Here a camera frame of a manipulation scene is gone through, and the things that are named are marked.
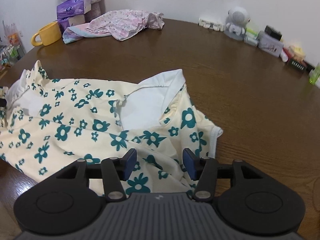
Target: wood grain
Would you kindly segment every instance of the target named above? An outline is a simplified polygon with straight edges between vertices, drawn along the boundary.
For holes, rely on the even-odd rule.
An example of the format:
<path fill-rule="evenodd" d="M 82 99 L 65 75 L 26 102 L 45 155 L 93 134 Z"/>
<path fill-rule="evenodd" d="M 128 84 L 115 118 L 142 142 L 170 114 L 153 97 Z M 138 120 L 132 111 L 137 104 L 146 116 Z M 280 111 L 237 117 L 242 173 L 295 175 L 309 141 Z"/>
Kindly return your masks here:
<path fill-rule="evenodd" d="M 105 37 L 65 45 L 60 40 L 34 48 L 1 85 L 11 86 L 37 59 L 51 79 L 140 82 L 182 68 L 196 107 L 224 129 L 217 160 L 246 160 L 298 192 L 306 204 L 299 233 L 319 239 L 320 90 L 308 84 L 307 75 L 223 33 L 173 20 L 165 20 L 162 31 L 144 30 L 126 41 Z M 0 200 L 9 210 L 32 185 L 0 162 Z M 217 193 L 228 187 L 219 182 Z"/>

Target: mug handle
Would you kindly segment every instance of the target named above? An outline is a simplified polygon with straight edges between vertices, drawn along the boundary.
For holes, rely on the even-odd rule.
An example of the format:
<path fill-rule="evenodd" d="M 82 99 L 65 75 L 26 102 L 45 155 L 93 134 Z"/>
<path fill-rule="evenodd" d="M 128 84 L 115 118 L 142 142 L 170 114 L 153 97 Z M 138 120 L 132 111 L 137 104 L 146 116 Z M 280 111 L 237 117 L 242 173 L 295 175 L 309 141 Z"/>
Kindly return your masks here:
<path fill-rule="evenodd" d="M 31 44 L 35 47 L 38 47 L 38 46 L 41 46 L 42 45 L 42 41 L 41 42 L 38 42 L 36 41 L 36 36 L 38 36 L 39 33 L 36 33 L 35 35 L 32 36 L 31 38 Z"/>

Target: cream shirt with green flowers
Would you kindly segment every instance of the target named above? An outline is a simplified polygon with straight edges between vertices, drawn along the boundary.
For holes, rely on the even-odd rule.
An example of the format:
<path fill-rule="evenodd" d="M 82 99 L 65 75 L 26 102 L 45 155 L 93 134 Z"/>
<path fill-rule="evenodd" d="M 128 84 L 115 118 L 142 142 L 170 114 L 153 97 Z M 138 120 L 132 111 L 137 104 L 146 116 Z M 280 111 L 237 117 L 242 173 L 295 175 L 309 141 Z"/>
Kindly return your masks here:
<path fill-rule="evenodd" d="M 0 97 L 7 100 L 0 111 L 0 158 L 37 182 L 75 160 L 100 163 L 135 148 L 137 163 L 122 182 L 127 195 L 191 194 L 196 184 L 185 172 L 182 150 L 214 157 L 222 134 L 193 106 L 182 70 L 139 84 L 50 80 L 37 61 L 24 71 L 18 89 L 2 88 Z M 91 179 L 90 188 L 104 193 L 101 180 Z"/>

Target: green bottle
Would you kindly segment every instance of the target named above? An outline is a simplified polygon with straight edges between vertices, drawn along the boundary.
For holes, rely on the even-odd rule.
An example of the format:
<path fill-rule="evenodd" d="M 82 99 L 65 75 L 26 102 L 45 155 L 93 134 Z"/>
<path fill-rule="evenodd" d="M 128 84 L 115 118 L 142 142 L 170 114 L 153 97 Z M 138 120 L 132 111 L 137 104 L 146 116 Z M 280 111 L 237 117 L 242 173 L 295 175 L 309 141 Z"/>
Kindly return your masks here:
<path fill-rule="evenodd" d="M 311 77 L 309 78 L 309 83 L 314 85 L 320 76 L 320 62 L 316 66 L 315 70 L 313 71 Z"/>

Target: astronaut figurine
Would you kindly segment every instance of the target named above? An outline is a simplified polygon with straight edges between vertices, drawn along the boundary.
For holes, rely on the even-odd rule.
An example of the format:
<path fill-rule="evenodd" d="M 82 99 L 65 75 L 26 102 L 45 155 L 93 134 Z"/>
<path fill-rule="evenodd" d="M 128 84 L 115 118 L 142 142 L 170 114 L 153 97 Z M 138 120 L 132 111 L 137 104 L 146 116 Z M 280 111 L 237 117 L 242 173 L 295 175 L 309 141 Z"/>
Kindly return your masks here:
<path fill-rule="evenodd" d="M 245 26 L 249 21 L 249 13 L 244 8 L 234 7 L 228 11 L 224 33 L 230 38 L 242 41 L 245 34 Z"/>

